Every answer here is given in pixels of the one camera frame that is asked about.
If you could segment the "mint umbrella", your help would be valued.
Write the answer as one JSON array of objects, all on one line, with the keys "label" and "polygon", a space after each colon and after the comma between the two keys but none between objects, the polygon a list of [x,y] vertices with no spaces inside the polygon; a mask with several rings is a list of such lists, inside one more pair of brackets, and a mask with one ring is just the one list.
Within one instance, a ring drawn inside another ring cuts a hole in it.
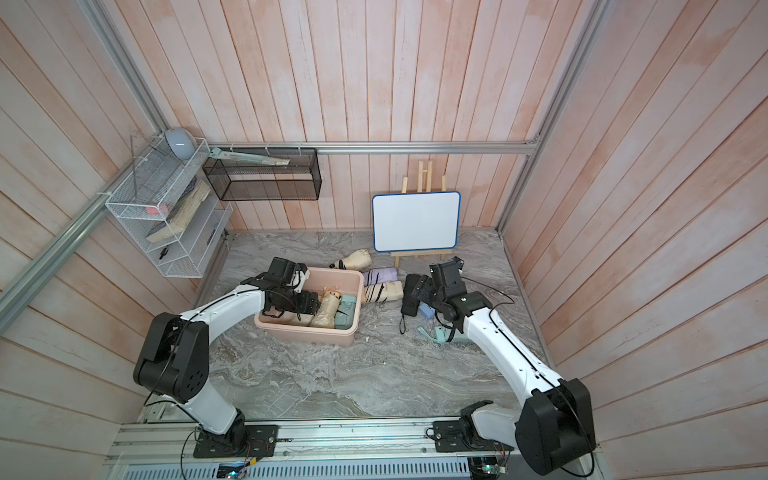
[{"label": "mint umbrella", "polygon": [[334,316],[334,328],[337,330],[349,329],[355,317],[357,298],[353,295],[342,295]]},{"label": "mint umbrella", "polygon": [[471,340],[465,334],[460,332],[451,333],[450,329],[442,326],[434,326],[431,331],[428,331],[425,327],[419,327],[417,331],[436,344],[471,343]]}]

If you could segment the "mint umbrella front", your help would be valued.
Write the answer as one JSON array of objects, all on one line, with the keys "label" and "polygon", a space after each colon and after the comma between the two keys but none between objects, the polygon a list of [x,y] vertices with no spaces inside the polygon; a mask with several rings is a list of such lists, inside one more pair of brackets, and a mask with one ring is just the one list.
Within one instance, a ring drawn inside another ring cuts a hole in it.
[{"label": "mint umbrella front", "polygon": [[334,328],[337,330],[349,329],[355,317],[357,298],[353,295],[342,295],[334,316]]}]

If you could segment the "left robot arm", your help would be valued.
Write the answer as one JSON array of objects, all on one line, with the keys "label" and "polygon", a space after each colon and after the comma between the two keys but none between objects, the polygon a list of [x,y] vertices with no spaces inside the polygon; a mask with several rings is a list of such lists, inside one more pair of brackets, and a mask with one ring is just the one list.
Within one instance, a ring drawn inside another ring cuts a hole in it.
[{"label": "left robot arm", "polygon": [[304,289],[310,275],[305,264],[275,257],[267,271],[241,281],[218,299],[181,314],[161,313],[152,320],[133,380],[197,422],[203,446],[196,457],[234,457],[255,447],[242,411],[209,381],[210,344],[257,314],[272,312],[279,318],[288,313],[300,318],[315,314],[319,296]]}]

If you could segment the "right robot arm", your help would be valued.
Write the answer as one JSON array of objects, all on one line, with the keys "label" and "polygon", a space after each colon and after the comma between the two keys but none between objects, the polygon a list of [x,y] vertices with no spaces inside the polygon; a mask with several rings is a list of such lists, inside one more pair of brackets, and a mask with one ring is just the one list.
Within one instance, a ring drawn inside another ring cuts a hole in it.
[{"label": "right robot arm", "polygon": [[491,360],[517,397],[514,412],[492,401],[462,409],[456,421],[437,421],[431,437],[437,450],[467,452],[513,447],[537,474],[565,470],[593,457],[597,447],[591,394],[579,379],[567,380],[534,355],[507,327],[500,308],[468,291],[458,257],[433,264],[412,296],[429,305]]}]

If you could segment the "pink plastic storage box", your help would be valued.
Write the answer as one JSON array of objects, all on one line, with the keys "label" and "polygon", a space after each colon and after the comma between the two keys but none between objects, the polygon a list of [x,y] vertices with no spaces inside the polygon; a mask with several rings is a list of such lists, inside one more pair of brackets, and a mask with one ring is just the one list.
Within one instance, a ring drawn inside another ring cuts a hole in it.
[{"label": "pink plastic storage box", "polygon": [[[363,287],[360,272],[309,267],[299,312],[286,311],[279,318],[274,309],[257,313],[255,325],[279,340],[349,346],[360,324]],[[345,317],[347,326],[336,328],[334,320],[343,296],[354,298],[354,308]]]}]

